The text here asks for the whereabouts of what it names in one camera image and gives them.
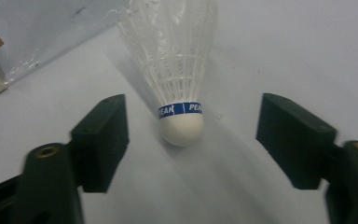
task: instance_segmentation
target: white table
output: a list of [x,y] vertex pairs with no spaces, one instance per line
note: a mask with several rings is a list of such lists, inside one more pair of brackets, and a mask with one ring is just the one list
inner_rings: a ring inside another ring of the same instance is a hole
[[102,99],[125,93],[131,142],[107,194],[82,194],[87,223],[328,223],[325,183],[293,189],[255,140],[263,92],[288,97],[358,140],[358,1],[220,1],[200,100],[205,132],[166,144],[140,71],[101,35],[0,94],[0,182],[31,149],[66,143]]

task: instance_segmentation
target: shuttlecock cork base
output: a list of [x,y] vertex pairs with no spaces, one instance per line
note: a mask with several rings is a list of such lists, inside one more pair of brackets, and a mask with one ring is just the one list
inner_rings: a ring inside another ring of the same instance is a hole
[[158,110],[158,115],[158,124],[163,137],[175,146],[190,146],[202,134],[203,117],[200,103],[165,105]]

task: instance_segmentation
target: shuttlecock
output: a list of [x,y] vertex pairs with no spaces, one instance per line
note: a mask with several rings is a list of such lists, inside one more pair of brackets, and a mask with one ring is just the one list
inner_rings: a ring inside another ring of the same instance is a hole
[[121,11],[121,37],[161,106],[160,131],[179,147],[202,133],[198,98],[216,23],[214,0],[130,0]]

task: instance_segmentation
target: clamp jaw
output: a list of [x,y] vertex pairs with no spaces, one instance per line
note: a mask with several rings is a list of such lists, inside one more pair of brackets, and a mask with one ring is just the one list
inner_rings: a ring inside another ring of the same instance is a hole
[[297,189],[330,185],[325,195],[332,224],[358,224],[358,141],[334,144],[337,131],[295,102],[263,95],[256,139]]
[[22,174],[0,184],[0,223],[84,223],[77,187],[107,192],[129,143],[124,95],[98,103],[71,137],[35,148]]

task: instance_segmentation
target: plastic bag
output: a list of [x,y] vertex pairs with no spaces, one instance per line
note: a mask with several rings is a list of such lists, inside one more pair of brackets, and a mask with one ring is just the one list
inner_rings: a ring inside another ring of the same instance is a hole
[[0,77],[10,84],[113,26],[128,0],[0,0]]

